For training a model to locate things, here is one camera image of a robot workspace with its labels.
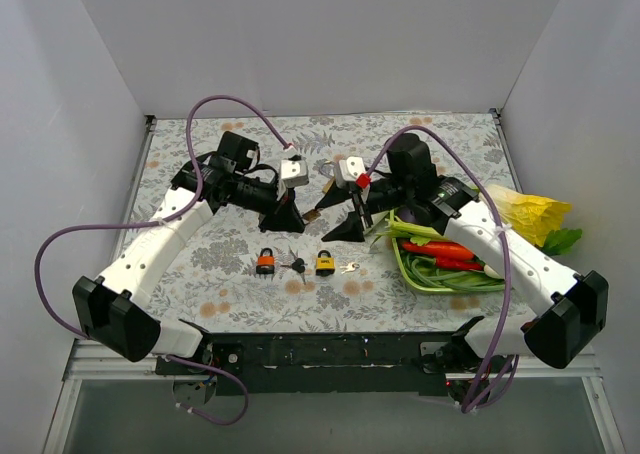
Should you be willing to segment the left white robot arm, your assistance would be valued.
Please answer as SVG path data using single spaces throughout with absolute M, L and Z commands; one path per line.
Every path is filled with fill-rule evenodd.
M 156 285 L 188 240 L 228 205 L 253 211 L 260 231 L 301 233 L 304 220 L 295 189 L 308 183 L 306 161 L 293 147 L 274 178 L 263 169 L 256 142 L 226 131 L 218 148 L 186 163 L 171 181 L 155 213 L 155 226 L 141 232 L 96 278 L 81 277 L 72 295 L 82 332 L 137 362 L 146 356 L 173 355 L 193 374 L 213 360 L 207 332 L 186 321 L 156 319 L 146 310 Z

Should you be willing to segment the yellow padlock keys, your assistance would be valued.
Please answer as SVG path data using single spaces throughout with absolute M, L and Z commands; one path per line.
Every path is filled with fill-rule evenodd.
M 340 271 L 342 274 L 355 272 L 360 268 L 360 264 L 357 262 L 349 262 L 340 267 Z

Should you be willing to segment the yellow padlock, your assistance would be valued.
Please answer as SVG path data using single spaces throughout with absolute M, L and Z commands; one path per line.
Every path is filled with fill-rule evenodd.
M 318 252 L 316 258 L 315 274 L 326 277 L 335 273 L 335 259 L 328 250 Z

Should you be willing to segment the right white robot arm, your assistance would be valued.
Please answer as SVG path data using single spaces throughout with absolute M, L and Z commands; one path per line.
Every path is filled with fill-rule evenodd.
M 608 283 L 595 271 L 581 275 L 556 262 L 499 218 L 495 203 L 454 177 L 441 176 L 428 145 L 403 131 L 384 147 L 390 172 L 372 180 L 359 157 L 334 168 L 334 182 L 317 203 L 319 210 L 347 200 L 353 211 L 324 241 L 361 242 L 372 214 L 407 208 L 421 224 L 469 249 L 524 297 L 533 315 L 491 320 L 477 317 L 451 337 L 441 358 L 475 371 L 489 356 L 532 355 L 563 369 L 602 331 Z

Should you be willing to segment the orange padlock keys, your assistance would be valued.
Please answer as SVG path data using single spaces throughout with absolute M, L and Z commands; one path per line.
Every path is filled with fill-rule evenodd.
M 300 257 L 296 252 L 293 251 L 292 248 L 289 248 L 289 255 L 292 258 L 292 260 L 289 263 L 284 263 L 284 264 L 280 264 L 280 266 L 282 268 L 287 268 L 290 270 L 293 270 L 294 272 L 296 272 L 301 280 L 303 284 L 306 284 L 306 278 L 305 278 L 305 273 L 306 273 L 306 263 L 305 260 Z

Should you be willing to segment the small brass padlock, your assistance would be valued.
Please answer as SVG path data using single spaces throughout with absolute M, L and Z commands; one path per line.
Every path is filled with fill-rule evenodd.
M 321 211 L 318 209 L 309 210 L 302 215 L 303 220 L 306 223 L 313 222 L 314 220 L 318 219 L 320 216 L 321 216 Z

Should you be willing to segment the large brass padlock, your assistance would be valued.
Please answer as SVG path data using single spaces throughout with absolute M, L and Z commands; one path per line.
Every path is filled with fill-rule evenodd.
M 326 179 L 326 183 L 322 187 L 322 192 L 326 194 L 335 182 L 335 167 L 336 163 L 330 160 L 324 160 L 321 162 L 318 173 Z

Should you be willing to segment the orange padlock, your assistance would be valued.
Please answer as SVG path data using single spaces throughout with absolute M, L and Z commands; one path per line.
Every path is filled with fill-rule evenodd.
M 273 276 L 275 274 L 275 257 L 271 248 L 265 247 L 260 250 L 255 271 L 259 276 Z

